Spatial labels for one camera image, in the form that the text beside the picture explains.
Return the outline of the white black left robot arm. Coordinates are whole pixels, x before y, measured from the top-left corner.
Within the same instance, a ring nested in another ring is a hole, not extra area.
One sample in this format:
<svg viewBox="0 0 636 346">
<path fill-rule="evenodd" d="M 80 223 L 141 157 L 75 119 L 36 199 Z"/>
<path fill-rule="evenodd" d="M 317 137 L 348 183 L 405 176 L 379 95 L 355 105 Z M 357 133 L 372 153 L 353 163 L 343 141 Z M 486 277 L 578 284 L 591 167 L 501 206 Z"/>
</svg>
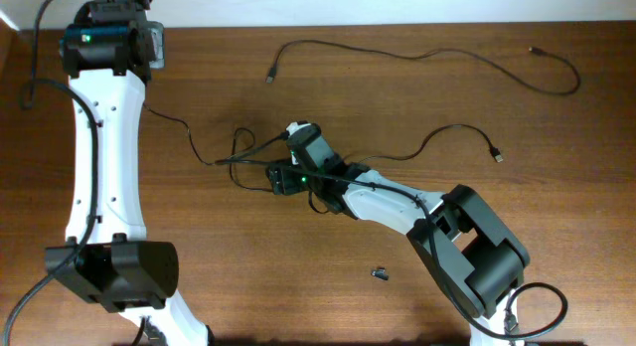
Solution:
<svg viewBox="0 0 636 346">
<path fill-rule="evenodd" d="M 165 65 L 152 0 L 91 0 L 61 40 L 75 106 L 74 203 L 46 270 L 86 303 L 142 327 L 153 345 L 211 345 L 179 293 L 177 251 L 150 242 L 138 191 L 138 130 L 151 72 Z"/>
</svg>

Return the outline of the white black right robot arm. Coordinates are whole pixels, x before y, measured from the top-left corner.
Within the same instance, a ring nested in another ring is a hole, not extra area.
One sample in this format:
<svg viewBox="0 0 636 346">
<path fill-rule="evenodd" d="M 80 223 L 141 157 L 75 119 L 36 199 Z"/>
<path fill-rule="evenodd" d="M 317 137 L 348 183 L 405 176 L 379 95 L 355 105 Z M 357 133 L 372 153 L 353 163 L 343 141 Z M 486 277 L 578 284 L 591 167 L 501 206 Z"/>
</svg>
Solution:
<svg viewBox="0 0 636 346">
<path fill-rule="evenodd" d="M 346 163 L 314 123 L 292 122 L 282 138 L 290 156 L 266 170 L 274 194 L 309 192 L 329 213 L 406 236 L 443 293 L 471 319 L 471 344 L 521 344 L 512 295 L 530 256 L 473 189 L 420 191 L 365 164 Z"/>
</svg>

